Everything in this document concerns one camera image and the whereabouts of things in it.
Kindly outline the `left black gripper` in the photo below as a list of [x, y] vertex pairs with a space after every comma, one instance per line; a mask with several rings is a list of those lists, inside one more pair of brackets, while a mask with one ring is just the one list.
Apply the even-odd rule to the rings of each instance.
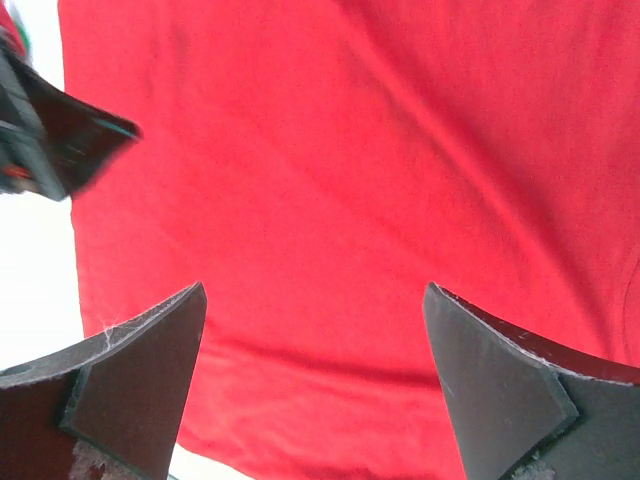
[[135, 142], [134, 122], [57, 89], [24, 66], [1, 30], [1, 192], [54, 201], [88, 186]]

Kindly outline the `dark red t-shirt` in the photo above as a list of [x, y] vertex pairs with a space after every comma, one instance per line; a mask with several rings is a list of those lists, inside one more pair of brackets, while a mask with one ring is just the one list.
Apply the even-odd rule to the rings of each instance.
[[63, 1], [143, 140], [75, 198], [84, 328], [201, 282], [178, 436], [260, 479], [460, 479], [429, 283], [639, 361], [635, 1]]

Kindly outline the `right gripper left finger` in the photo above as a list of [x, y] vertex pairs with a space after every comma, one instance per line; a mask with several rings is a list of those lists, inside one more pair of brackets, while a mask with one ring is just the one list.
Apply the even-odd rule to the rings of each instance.
[[204, 330], [196, 283], [1, 372], [4, 479], [165, 479]]

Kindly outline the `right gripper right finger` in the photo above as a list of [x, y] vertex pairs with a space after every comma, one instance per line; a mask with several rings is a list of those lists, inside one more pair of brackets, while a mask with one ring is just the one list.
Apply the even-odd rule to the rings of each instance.
[[639, 477], [639, 370], [430, 284], [424, 315], [469, 479]]

